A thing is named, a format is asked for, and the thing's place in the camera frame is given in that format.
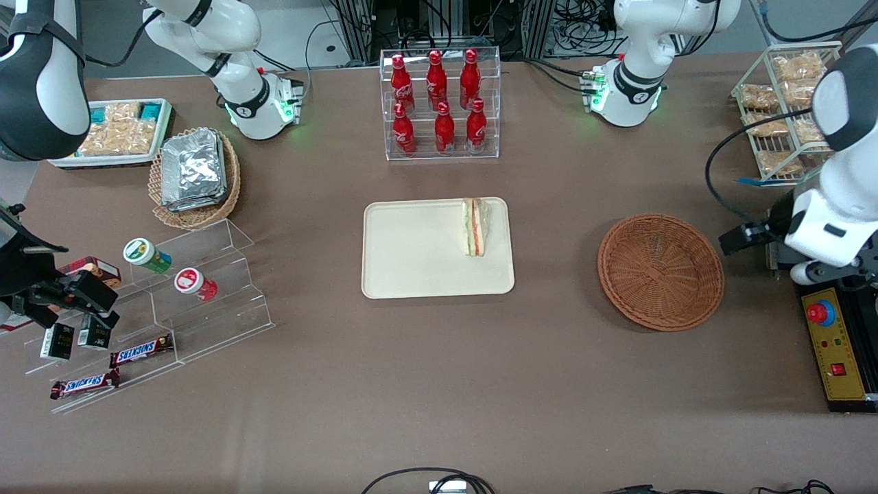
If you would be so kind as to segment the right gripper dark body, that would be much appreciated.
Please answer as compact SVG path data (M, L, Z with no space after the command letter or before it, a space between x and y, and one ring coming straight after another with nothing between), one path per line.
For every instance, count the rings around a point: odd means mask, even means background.
M69 248L32 234L20 222L24 205L2 204L1 296L2 303L17 315L31 320L56 320L58 316L32 300L32 288L54 283L62 276L56 270L54 254Z

